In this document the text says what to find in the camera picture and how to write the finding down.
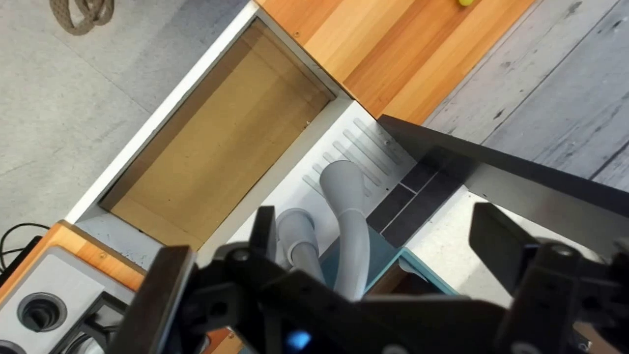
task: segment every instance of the gray floor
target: gray floor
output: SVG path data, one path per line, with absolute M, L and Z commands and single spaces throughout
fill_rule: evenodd
M 0 231 L 64 219 L 242 5 L 119 0 L 109 26 L 75 38 L 48 0 L 3 0 Z

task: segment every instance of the blue light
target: blue light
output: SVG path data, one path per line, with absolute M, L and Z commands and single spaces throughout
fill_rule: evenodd
M 311 345 L 313 337 L 307 331 L 294 331 L 288 337 L 288 351 L 301 353 Z

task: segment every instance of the white tiled floor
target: white tiled floor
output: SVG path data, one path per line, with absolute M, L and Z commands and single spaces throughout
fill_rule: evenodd
M 75 38 L 50 3 L 3 0 L 0 231 L 64 219 L 244 5 L 119 0 Z

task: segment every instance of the wooden countertop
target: wooden countertop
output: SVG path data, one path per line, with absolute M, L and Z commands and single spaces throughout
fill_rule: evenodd
M 77 227 L 68 223 L 58 223 L 40 241 L 40 244 L 28 254 L 20 268 L 7 280 L 0 288 L 0 303 L 13 294 L 13 290 L 24 280 L 28 270 L 54 246 L 60 246 L 115 282 L 138 292 L 144 280 L 144 272 L 128 262 L 125 256 L 117 254 L 109 246 L 101 244 L 93 237 L 85 235 Z

